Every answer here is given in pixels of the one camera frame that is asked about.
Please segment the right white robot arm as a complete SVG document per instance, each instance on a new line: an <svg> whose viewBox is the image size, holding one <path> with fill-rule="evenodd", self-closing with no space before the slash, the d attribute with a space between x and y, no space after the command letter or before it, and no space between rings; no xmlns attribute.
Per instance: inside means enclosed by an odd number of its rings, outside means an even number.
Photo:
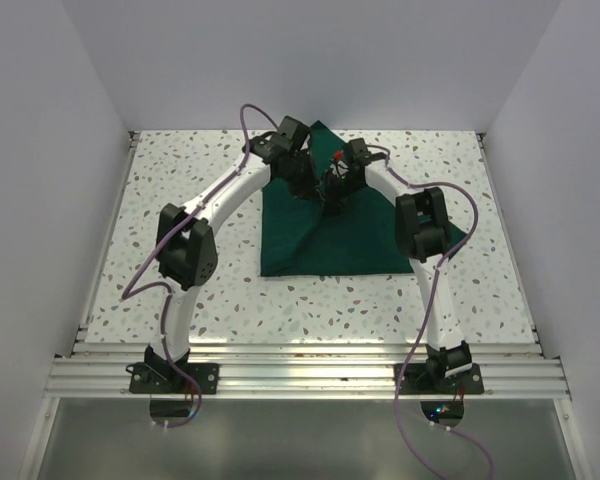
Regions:
<svg viewBox="0 0 600 480"><path fill-rule="evenodd" d="M357 138L337 151L324 175L326 209L344 209L347 197L370 188L394 205L395 240L413 269L425 307L425 379L448 392L472 367L472 356L455 313L447 268L459 249L452 244L441 182L411 184L389 165L389 150Z"/></svg>

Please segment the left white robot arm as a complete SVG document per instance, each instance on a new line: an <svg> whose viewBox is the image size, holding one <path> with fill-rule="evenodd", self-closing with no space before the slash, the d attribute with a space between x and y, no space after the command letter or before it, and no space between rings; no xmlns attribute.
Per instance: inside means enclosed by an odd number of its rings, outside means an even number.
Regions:
<svg viewBox="0 0 600 480"><path fill-rule="evenodd" d="M202 193L182 205L168 203L160 211L156 246L139 272L156 261L162 279L145 287L166 290L157 337L143 358L165 392L177 392L187 383L193 310L218 264L215 235L252 194L273 181L282 182L293 199L323 206L309 133L293 140L269 131L249 139L242 155Z"/></svg>

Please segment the green surgical drape cloth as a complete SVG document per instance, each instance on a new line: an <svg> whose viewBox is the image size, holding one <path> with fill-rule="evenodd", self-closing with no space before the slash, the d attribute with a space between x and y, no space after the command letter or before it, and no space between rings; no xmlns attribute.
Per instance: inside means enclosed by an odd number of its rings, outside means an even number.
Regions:
<svg viewBox="0 0 600 480"><path fill-rule="evenodd" d="M396 245L394 207L379 192L356 192L331 214L293 197L281 179L262 189L261 276L412 272Z"/></svg>

